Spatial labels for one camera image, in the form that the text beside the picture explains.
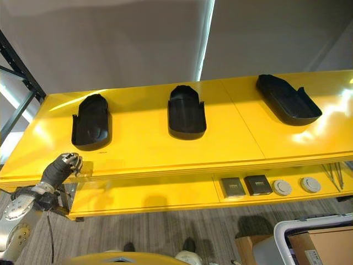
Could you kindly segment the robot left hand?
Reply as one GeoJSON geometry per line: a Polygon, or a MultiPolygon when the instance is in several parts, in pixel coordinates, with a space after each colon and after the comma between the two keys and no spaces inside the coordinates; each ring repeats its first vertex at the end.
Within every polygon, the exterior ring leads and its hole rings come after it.
{"type": "Polygon", "coordinates": [[[71,174],[79,174],[83,159],[78,153],[62,153],[44,170],[41,183],[58,188],[71,174]]]}

